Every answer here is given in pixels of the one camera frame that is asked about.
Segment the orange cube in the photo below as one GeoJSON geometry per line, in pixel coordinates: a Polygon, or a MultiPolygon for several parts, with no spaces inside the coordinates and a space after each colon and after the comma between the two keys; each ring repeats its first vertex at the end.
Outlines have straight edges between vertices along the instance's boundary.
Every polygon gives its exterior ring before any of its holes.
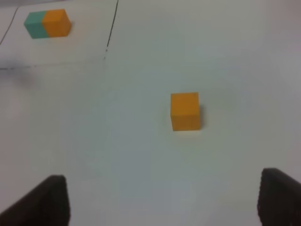
{"type": "Polygon", "coordinates": [[[200,130],[198,93],[171,94],[170,117],[174,131],[200,130]]]}
{"type": "Polygon", "coordinates": [[[65,9],[47,11],[42,24],[50,38],[68,36],[71,29],[71,22],[65,9]]]}

